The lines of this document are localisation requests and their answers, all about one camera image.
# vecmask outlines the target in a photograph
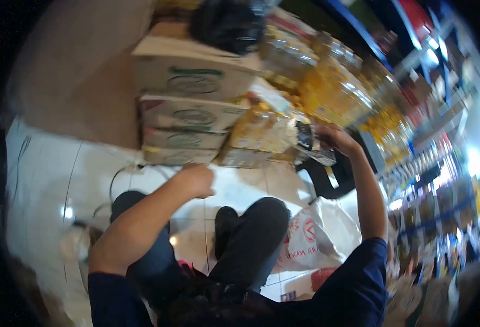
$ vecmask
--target white tile floor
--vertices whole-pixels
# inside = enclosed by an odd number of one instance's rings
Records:
[[[30,139],[19,157],[24,139]],[[74,219],[92,220],[106,228],[109,206],[92,218],[96,207],[110,202],[109,186],[121,168],[140,162],[140,152],[105,144],[73,140],[34,130],[16,120],[6,138],[8,148],[8,190],[12,196],[8,218],[10,252],[32,266],[39,285],[64,302],[69,317],[78,324],[90,324],[89,299],[85,291],[85,266],[64,262],[59,255],[60,236]],[[171,218],[171,236],[178,259],[192,262],[208,274],[214,258],[214,217],[219,207],[230,206],[239,213],[261,197],[283,200],[296,214],[311,200],[308,187],[288,166],[271,163],[263,169],[235,169],[211,166],[216,195],[192,200]],[[136,189],[151,193],[176,173],[176,167],[145,167],[124,171],[115,178],[111,196]],[[355,196],[341,200],[354,214]],[[275,267],[262,294],[275,301],[286,292],[297,296],[311,293],[312,271],[282,271]]]

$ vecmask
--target stacked cardboard boxes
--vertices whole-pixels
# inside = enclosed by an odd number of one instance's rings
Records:
[[[210,163],[228,129],[249,109],[241,99],[261,75],[261,62],[256,53],[237,56],[176,38],[172,31],[184,29],[166,24],[156,25],[133,51],[145,160]]]

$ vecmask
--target person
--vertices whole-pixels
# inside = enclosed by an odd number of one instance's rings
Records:
[[[93,325],[152,326],[142,298],[158,312],[158,326],[380,325],[388,297],[384,201],[360,145],[334,125],[318,132],[351,161],[363,241],[312,299],[277,303],[260,295],[290,219],[275,198],[241,216],[230,207],[218,211],[209,276],[178,265],[169,219],[187,201],[213,195],[213,172],[189,165],[150,195],[129,191],[113,203],[112,224],[89,257]]]

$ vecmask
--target hand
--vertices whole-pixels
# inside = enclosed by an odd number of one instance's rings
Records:
[[[330,123],[325,126],[318,126],[316,132],[325,136],[321,140],[327,143],[329,147],[335,148],[349,158],[360,153],[362,149],[358,142],[336,124]]]
[[[205,199],[213,196],[211,189],[214,173],[204,164],[187,164],[172,178],[181,189],[193,198]]]

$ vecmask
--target black plastic bag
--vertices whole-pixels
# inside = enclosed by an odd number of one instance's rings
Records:
[[[264,29],[263,0],[204,0],[191,17],[189,31],[197,41],[245,55],[256,51]]]

